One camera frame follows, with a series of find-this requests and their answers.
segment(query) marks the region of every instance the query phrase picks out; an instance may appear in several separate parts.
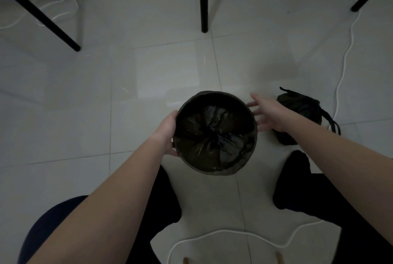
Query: white cable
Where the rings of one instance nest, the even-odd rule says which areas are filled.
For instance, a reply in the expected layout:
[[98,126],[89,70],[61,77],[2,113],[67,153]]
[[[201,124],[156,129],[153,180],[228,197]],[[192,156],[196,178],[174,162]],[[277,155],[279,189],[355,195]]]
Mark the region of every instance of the white cable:
[[[354,43],[353,26],[354,26],[354,24],[356,23],[356,21],[359,19],[359,16],[360,16],[360,11],[358,12],[358,15],[356,16],[356,19],[352,22],[351,27],[350,27],[350,29],[349,29],[349,32],[350,32],[350,34],[351,34],[351,44],[349,45],[349,48],[348,48],[348,50],[345,52],[344,57],[343,57],[343,69],[342,69],[342,73],[341,73],[341,79],[340,79],[340,81],[338,82],[337,87],[336,87],[336,91],[335,91],[335,93],[336,93],[336,102],[337,102],[337,103],[336,103],[336,110],[335,110],[334,115],[333,115],[333,120],[336,119],[337,111],[338,111],[338,107],[339,107],[338,91],[339,91],[339,89],[340,89],[340,85],[341,85],[341,83],[342,83],[342,81],[343,81],[343,79],[344,79],[344,75],[345,75],[345,72],[346,72],[346,68],[347,68],[347,55],[348,55],[348,52],[351,51],[352,46],[353,46],[353,43]],[[263,237],[261,237],[261,236],[259,236],[259,235],[256,235],[256,234],[253,234],[253,233],[250,233],[250,232],[245,232],[245,231],[235,231],[235,230],[228,230],[228,229],[222,229],[222,230],[213,231],[213,232],[210,232],[210,233],[208,233],[208,234],[205,234],[205,235],[202,235],[202,236],[199,236],[199,237],[184,239],[184,240],[181,240],[181,241],[175,243],[175,244],[172,246],[171,250],[169,251],[169,255],[168,255],[168,258],[167,258],[167,264],[169,264],[169,261],[170,261],[170,259],[171,259],[172,251],[173,251],[174,248],[175,248],[176,246],[178,246],[179,244],[184,243],[184,242],[199,240],[199,239],[202,239],[202,238],[211,236],[211,235],[213,235],[213,234],[217,234],[217,233],[221,233],[221,232],[236,233],[236,234],[244,234],[244,235],[249,235],[249,236],[257,237],[257,238],[263,240],[264,242],[267,242],[268,244],[271,244],[272,246],[275,246],[275,247],[277,247],[277,248],[285,248],[285,247],[288,247],[288,246],[291,244],[292,239],[295,237],[297,231],[299,231],[301,228],[306,227],[306,226],[316,225],[316,224],[319,224],[319,223],[321,223],[321,222],[323,222],[323,220],[320,220],[320,221],[317,221],[317,222],[312,222],[312,223],[307,223],[307,224],[300,225],[299,227],[297,227],[297,228],[292,232],[292,235],[289,237],[289,239],[287,240],[287,242],[286,242],[285,244],[275,244],[275,243],[271,242],[270,240],[268,240],[268,239],[266,239],[266,238],[263,238]]]
[[[57,1],[54,1],[54,2],[50,2],[50,3],[47,3],[47,4],[43,5],[39,9],[42,11],[43,9],[45,9],[45,8],[47,8],[47,7],[49,7],[49,6],[53,5],[53,4],[62,3],[62,2],[65,2],[65,1],[66,0],[57,0]],[[79,9],[79,6],[78,6],[78,3],[76,2],[76,0],[74,0],[74,2],[76,4],[76,10],[75,10],[75,13],[76,13],[78,11],[78,9]],[[56,18],[59,18],[60,16],[66,15],[66,14],[71,14],[71,12],[65,12],[65,13],[58,14],[55,17],[52,17],[52,21],[55,20]],[[6,25],[6,26],[3,26],[3,27],[0,27],[0,29],[7,29],[7,28],[13,27],[15,24],[19,23],[19,21],[21,21],[22,18],[24,18],[26,15],[27,15],[27,10],[25,10],[24,13],[22,14],[22,16],[19,17],[17,20],[15,20],[13,23],[11,23],[9,25]],[[45,26],[44,24],[42,24],[38,20],[37,20],[37,24],[39,26]]]
[[349,47],[348,47],[348,49],[345,52],[344,57],[343,57],[343,69],[342,69],[342,72],[341,72],[341,79],[338,82],[337,87],[336,87],[336,91],[335,91],[335,94],[336,94],[336,110],[334,111],[333,120],[336,120],[336,116],[337,116],[337,113],[338,113],[338,107],[340,105],[340,101],[338,99],[338,91],[340,89],[341,83],[344,80],[345,72],[346,72],[346,69],[347,69],[347,55],[348,55],[349,51],[351,51],[353,43],[354,43],[353,26],[355,25],[355,23],[359,19],[359,17],[360,17],[360,10],[359,10],[358,15],[356,16],[355,20],[352,22],[351,27],[349,28],[349,33],[351,34],[351,44],[349,45]]

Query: left hand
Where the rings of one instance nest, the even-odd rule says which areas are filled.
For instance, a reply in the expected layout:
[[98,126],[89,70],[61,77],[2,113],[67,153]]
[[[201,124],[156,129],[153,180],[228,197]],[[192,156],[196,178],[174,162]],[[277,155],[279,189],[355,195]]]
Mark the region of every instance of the left hand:
[[177,110],[172,111],[151,135],[152,138],[161,141],[165,145],[165,154],[170,154],[171,156],[179,156],[176,150],[173,149],[173,142],[171,141],[176,129],[176,116]]

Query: drawstring bag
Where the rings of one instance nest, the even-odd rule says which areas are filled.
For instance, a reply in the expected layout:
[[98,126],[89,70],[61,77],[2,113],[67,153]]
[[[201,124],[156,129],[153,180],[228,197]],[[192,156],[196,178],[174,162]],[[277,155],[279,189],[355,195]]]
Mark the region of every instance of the drawstring bag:
[[250,109],[232,94],[199,92],[179,109],[174,147],[194,170],[232,175],[251,157],[257,123]]
[[[336,126],[338,134],[341,135],[341,130],[338,124],[331,118],[329,113],[323,110],[320,106],[320,102],[316,99],[310,98],[301,93],[294,92],[292,90],[284,89],[280,87],[281,90],[287,93],[280,94],[277,97],[277,101],[281,103],[284,107],[303,115],[309,120],[321,125],[322,116],[326,118],[329,122],[332,132],[336,132]],[[288,133],[278,132],[273,130],[276,134],[278,141],[283,145],[296,145],[297,142]]]

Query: left arm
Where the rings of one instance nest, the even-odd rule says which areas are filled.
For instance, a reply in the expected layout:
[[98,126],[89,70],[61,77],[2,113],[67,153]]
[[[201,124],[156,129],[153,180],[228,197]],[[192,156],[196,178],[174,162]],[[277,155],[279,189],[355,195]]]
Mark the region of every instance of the left arm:
[[127,260],[171,138],[177,111],[57,227],[28,264]]

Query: hand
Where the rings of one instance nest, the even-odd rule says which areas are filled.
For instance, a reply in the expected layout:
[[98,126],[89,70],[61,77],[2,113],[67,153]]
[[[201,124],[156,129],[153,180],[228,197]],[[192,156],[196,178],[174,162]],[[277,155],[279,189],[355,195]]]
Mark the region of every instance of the hand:
[[165,145],[165,154],[170,154],[171,156],[178,156],[176,150],[173,149],[173,142],[171,141],[176,129],[176,116],[177,110],[172,111],[150,136],[150,138],[162,142]]
[[263,99],[256,93],[251,93],[251,97],[254,101],[247,104],[248,107],[259,106],[259,108],[253,111],[255,116],[262,115],[262,118],[256,119],[258,132],[274,129],[278,132],[284,132],[281,125],[281,117],[286,114],[289,109],[285,108],[276,100]]

